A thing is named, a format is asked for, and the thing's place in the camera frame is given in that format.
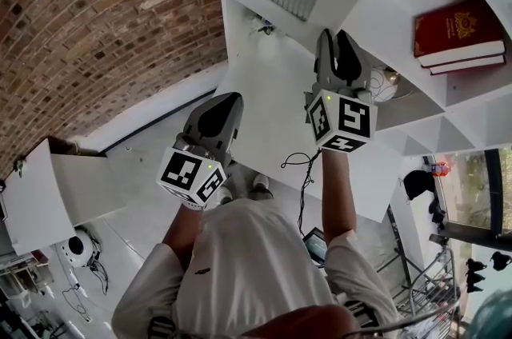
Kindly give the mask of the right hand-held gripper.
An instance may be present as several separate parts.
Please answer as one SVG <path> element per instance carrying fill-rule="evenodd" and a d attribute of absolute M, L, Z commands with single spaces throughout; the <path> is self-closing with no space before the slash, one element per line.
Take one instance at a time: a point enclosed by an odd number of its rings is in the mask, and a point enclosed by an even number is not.
<path fill-rule="evenodd" d="M 335 77 L 334 44 L 324 29 L 317 40 L 314 72 L 319 84 L 305 93 L 306 122 L 318 148 L 353 153 L 374 140 L 378 108 L 367 87 L 371 65 L 357 42 L 340 30 L 336 35 L 337 76 L 346 82 L 330 84 Z"/>

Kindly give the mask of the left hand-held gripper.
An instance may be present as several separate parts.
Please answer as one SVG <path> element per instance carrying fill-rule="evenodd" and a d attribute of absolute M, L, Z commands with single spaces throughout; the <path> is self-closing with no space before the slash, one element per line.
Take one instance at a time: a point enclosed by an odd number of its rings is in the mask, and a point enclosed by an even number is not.
<path fill-rule="evenodd" d="M 176 137 L 166 149 L 156 182 L 167 193 L 179 198 L 192 210 L 203 210 L 224 185 L 229 175 L 226 169 L 232 161 L 230 147 L 238 136 L 244 110 L 239 92 L 215 96 L 190 114 L 185 133 Z M 209 149 L 203 140 L 217 142 Z"/>

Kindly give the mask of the person's left forearm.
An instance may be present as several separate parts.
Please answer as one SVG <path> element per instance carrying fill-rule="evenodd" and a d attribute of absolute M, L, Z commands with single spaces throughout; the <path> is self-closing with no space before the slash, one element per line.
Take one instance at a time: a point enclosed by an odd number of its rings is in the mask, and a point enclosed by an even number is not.
<path fill-rule="evenodd" d="M 202 210 L 181 205 L 162 240 L 176 255 L 183 272 L 190 265 L 195 240 L 201 232 L 202 216 Z"/>

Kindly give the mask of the person's right forearm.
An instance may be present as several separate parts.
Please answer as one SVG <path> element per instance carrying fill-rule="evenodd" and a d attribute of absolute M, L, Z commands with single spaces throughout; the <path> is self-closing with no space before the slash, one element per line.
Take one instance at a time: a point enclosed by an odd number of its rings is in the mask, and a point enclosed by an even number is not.
<path fill-rule="evenodd" d="M 345 154 L 322 151 L 322 228 L 326 244 L 357 229 L 357 214 Z"/>

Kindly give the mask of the white desk with drawers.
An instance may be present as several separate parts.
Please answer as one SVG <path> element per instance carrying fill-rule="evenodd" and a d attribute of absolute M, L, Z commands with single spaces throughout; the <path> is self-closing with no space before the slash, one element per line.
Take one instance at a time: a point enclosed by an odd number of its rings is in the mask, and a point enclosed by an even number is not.
<path fill-rule="evenodd" d="M 264 34 L 230 39 L 227 53 L 228 72 L 217 92 L 239 92 L 244 101 L 238 136 L 230 148 L 234 160 L 300 189 L 306 168 L 281 164 L 292 153 L 313 155 L 316 150 L 304 110 L 304 93 L 314 82 L 313 54 L 288 37 Z M 377 142 L 348 159 L 357 214 L 381 221 L 402 159 Z"/>

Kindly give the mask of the white side cabinet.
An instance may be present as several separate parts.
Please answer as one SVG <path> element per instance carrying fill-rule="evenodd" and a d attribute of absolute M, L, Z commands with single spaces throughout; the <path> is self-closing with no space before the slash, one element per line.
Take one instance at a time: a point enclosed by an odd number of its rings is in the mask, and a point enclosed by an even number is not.
<path fill-rule="evenodd" d="M 2 192 L 6 230 L 18 255 L 65 241 L 75 227 L 126 206 L 105 157 L 53 154 L 42 141 Z"/>

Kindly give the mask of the person's right white shoe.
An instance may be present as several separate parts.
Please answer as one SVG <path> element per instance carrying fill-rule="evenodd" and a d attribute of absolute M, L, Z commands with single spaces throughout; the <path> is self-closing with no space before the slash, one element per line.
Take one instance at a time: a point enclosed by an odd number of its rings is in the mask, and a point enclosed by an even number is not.
<path fill-rule="evenodd" d="M 254 201 L 271 200 L 274 198 L 270 191 L 270 179 L 266 175 L 262 173 L 256 175 L 248 198 Z"/>

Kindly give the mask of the pastel artificial flower bouquet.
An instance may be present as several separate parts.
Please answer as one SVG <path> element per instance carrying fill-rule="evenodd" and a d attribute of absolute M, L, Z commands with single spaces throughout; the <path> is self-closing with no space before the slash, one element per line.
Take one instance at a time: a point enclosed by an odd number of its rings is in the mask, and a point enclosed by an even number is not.
<path fill-rule="evenodd" d="M 276 26 L 261 16 L 260 14 L 252 14 L 250 21 L 250 34 L 272 35 L 277 30 Z"/>

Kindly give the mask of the black cap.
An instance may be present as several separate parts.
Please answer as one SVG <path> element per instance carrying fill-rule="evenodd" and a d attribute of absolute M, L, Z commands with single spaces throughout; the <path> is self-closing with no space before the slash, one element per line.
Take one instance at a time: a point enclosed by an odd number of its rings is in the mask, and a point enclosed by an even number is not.
<path fill-rule="evenodd" d="M 424 170 L 413 170 L 403 178 L 406 195 L 410 201 L 429 191 L 435 192 L 434 176 Z"/>

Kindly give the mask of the person's white shirt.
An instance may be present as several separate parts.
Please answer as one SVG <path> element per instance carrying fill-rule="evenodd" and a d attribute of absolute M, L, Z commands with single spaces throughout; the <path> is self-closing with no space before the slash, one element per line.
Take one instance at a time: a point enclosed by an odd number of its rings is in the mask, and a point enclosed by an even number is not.
<path fill-rule="evenodd" d="M 339 294 L 368 305 L 382 325 L 398 319 L 354 232 L 328 245 L 318 269 L 275 201 L 238 199 L 205 212 L 186 272 L 170 247 L 157 244 L 111 325 L 118 339 L 236 337 L 296 309 L 332 305 Z"/>

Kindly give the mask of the black tablet with green screen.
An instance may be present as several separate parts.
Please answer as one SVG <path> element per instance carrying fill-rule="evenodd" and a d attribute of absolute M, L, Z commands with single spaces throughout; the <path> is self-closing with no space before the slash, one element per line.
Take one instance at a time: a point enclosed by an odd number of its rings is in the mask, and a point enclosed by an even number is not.
<path fill-rule="evenodd" d="M 303 239 L 312 261 L 318 268 L 325 266 L 327 244 L 319 228 L 313 228 Z"/>

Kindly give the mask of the black cloth item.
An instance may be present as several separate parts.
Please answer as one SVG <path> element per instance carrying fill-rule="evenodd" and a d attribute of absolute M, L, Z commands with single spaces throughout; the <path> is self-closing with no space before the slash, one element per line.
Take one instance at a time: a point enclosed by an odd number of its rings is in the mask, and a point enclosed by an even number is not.
<path fill-rule="evenodd" d="M 438 227 L 438 229 L 444 229 L 444 219 L 446 211 L 441 208 L 439 200 L 435 197 L 429 204 L 429 214 L 431 215 L 431 221 Z"/>

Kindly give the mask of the black framed window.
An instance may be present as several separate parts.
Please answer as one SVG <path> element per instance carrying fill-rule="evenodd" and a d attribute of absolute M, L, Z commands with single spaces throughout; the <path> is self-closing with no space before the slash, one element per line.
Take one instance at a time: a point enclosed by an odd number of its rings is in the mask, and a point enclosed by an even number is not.
<path fill-rule="evenodd" d="M 434 177 L 435 197 L 446 211 L 445 228 L 454 223 L 512 236 L 512 147 L 439 154 L 424 161 L 426 171 L 434 162 L 450 167 L 447 176 Z"/>

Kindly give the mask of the grey metal rack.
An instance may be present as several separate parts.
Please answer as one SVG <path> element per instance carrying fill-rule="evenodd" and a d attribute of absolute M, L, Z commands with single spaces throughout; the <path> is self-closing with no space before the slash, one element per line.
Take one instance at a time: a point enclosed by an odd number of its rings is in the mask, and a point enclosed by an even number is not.
<path fill-rule="evenodd" d="M 377 268 L 390 289 L 403 326 L 396 339 L 462 339 L 460 290 L 453 250 L 443 246 L 425 267 L 400 249 Z"/>

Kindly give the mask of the teal cap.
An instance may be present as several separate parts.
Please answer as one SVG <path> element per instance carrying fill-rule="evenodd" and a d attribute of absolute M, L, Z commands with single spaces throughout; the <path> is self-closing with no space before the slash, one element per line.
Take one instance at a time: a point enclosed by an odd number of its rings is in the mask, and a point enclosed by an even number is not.
<path fill-rule="evenodd" d="M 465 339 L 512 339 L 512 289 L 496 291 L 484 300 Z"/>

